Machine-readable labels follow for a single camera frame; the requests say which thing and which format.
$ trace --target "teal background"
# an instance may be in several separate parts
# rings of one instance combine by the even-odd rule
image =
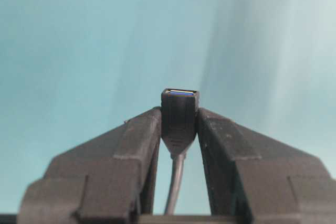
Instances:
[[[0,0],[0,212],[56,154],[166,87],[321,157],[336,176],[335,0]],[[162,144],[154,211],[171,161]],[[178,214],[208,214],[198,141]]]

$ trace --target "black connector housing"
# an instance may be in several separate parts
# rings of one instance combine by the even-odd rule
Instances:
[[[186,152],[195,139],[199,94],[181,89],[161,93],[161,138],[172,157]]]

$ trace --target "light blue backdrop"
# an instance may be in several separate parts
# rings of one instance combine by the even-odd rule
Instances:
[[[335,0],[0,0],[0,212],[54,155],[166,87],[320,156],[336,176]],[[208,214],[197,140],[178,214]],[[171,161],[160,149],[155,213]]]

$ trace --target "black metal jaw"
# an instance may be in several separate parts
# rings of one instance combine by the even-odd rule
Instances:
[[[160,136],[169,135],[153,108],[55,157],[28,187],[18,223],[335,223],[336,181],[318,158],[204,108],[192,123],[213,216],[143,215],[152,213]]]

